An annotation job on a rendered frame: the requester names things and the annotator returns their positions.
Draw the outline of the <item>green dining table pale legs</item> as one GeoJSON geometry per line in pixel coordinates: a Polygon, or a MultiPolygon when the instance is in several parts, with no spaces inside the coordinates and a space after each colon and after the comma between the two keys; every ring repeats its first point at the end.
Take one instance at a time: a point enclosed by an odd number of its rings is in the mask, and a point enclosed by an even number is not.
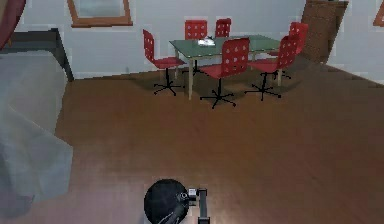
{"type": "Polygon", "coordinates": [[[279,41],[262,35],[218,37],[213,42],[213,45],[199,45],[198,40],[171,41],[176,54],[181,53],[188,59],[189,75],[186,83],[189,99],[192,99],[194,61],[221,57],[224,69],[236,63],[245,69],[250,54],[276,50],[279,46],[279,41]]]}

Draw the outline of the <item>red swivel chair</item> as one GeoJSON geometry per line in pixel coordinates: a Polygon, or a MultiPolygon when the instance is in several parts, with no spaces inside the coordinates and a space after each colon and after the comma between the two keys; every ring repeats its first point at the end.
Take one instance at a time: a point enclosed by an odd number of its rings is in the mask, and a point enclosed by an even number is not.
{"type": "Polygon", "coordinates": [[[185,62],[175,56],[156,59],[154,56],[155,40],[153,35],[147,30],[143,30],[142,33],[144,55],[146,59],[151,62],[157,69],[162,69],[165,71],[166,84],[155,83],[154,86],[158,87],[158,90],[156,90],[154,94],[157,94],[158,92],[161,92],[165,89],[169,89],[173,93],[173,95],[176,96],[174,88],[181,88],[181,85],[173,84],[173,82],[170,80],[169,69],[184,65],[185,62]]]}
{"type": "Polygon", "coordinates": [[[184,38],[186,40],[200,40],[207,36],[206,20],[186,20],[184,23],[184,38]]]}
{"type": "Polygon", "coordinates": [[[230,18],[218,19],[215,26],[215,37],[228,37],[232,20],[230,18]]]}
{"type": "Polygon", "coordinates": [[[233,75],[241,74],[247,70],[250,40],[248,38],[236,38],[226,40],[222,45],[221,63],[200,68],[208,76],[218,80],[218,87],[213,90],[213,96],[201,96],[200,99],[214,99],[212,108],[215,108],[219,101],[230,103],[233,107],[236,103],[227,100],[228,96],[222,94],[222,79],[233,75]]]}
{"type": "MultiPolygon", "coordinates": [[[[294,60],[296,59],[296,56],[302,51],[304,48],[304,43],[305,43],[305,38],[308,32],[308,24],[306,23],[301,23],[301,22],[291,22],[290,28],[289,28],[289,39],[294,39],[296,43],[296,51],[295,51],[295,56],[294,60]]],[[[272,51],[268,53],[270,56],[274,56],[274,58],[270,59],[272,62],[275,62],[279,58],[280,54],[280,46],[278,51],[272,51]]],[[[263,72],[264,74],[272,74],[274,75],[273,79],[276,79],[278,76],[278,70],[275,70],[273,72],[263,72]]],[[[288,79],[291,79],[291,76],[285,74],[286,71],[282,70],[282,77],[286,77],[288,79]]]]}
{"type": "MultiPolygon", "coordinates": [[[[282,72],[285,68],[289,67],[295,60],[296,50],[299,42],[299,36],[287,35],[282,38],[279,44],[278,55],[275,60],[272,59],[258,59],[248,63],[248,66],[260,71],[263,76],[262,85],[260,87],[252,84],[253,92],[260,93],[261,99],[264,99],[265,94],[274,95],[281,98],[281,95],[272,92],[273,87],[266,87],[267,76],[273,74],[277,76],[278,82],[281,82],[282,72]]],[[[246,90],[245,94],[251,93],[251,90],[246,90]]]]}

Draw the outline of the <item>wooden framed picture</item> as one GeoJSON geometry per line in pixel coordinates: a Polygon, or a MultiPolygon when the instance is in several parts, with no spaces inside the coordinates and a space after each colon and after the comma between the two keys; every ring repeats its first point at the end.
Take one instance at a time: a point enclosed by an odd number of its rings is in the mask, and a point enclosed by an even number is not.
{"type": "Polygon", "coordinates": [[[378,12],[373,21],[373,25],[376,27],[384,27],[384,0],[382,0],[378,12]]]}
{"type": "Polygon", "coordinates": [[[73,28],[132,26],[129,0],[67,0],[73,28]]]}

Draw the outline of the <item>grey sofa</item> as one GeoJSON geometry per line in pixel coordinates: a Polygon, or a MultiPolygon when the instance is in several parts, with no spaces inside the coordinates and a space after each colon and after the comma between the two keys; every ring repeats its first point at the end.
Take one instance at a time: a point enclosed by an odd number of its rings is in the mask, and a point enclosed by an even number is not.
{"type": "Polygon", "coordinates": [[[0,220],[68,192],[73,147],[55,135],[66,85],[47,50],[0,54],[0,220]]]}

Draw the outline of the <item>black side table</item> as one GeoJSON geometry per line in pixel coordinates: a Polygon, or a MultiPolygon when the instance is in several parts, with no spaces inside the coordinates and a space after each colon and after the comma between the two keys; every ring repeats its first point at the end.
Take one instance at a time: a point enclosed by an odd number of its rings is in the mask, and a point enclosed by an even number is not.
{"type": "Polygon", "coordinates": [[[63,41],[57,28],[51,28],[47,31],[14,32],[10,40],[11,45],[6,44],[0,50],[0,54],[39,50],[49,51],[65,70],[68,81],[72,82],[74,80],[63,41]]]}

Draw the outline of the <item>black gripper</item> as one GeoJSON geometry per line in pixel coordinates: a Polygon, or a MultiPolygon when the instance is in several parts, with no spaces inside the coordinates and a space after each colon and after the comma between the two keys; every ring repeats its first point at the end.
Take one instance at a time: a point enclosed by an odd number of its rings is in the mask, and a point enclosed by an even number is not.
{"type": "Polygon", "coordinates": [[[144,197],[144,212],[151,224],[167,224],[175,209],[182,205],[177,217],[171,224],[180,224],[186,217],[189,204],[181,200],[180,195],[187,193],[186,188],[175,179],[160,179],[147,190],[144,197]]]}

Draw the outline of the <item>brown room door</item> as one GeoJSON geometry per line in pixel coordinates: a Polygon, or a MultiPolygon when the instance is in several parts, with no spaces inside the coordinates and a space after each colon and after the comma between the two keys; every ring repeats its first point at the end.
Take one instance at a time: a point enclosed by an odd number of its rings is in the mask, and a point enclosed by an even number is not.
{"type": "Polygon", "coordinates": [[[316,63],[326,63],[333,48],[348,1],[307,0],[301,22],[308,32],[301,55],[316,63]]]}

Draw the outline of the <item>dark red round object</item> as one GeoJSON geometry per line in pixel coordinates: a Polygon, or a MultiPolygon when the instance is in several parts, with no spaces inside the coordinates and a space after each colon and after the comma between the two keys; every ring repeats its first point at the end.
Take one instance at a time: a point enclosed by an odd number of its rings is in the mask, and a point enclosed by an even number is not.
{"type": "Polygon", "coordinates": [[[26,0],[0,0],[0,50],[13,34],[25,4],[26,0]]]}

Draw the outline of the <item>white dish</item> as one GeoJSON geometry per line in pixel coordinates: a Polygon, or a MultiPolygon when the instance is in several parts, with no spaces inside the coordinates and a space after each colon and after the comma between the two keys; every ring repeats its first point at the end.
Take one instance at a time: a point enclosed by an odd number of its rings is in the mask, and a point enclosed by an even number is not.
{"type": "Polygon", "coordinates": [[[214,42],[214,40],[211,37],[207,36],[207,37],[205,37],[203,39],[199,39],[197,41],[197,44],[199,46],[214,46],[215,42],[214,42]]]}

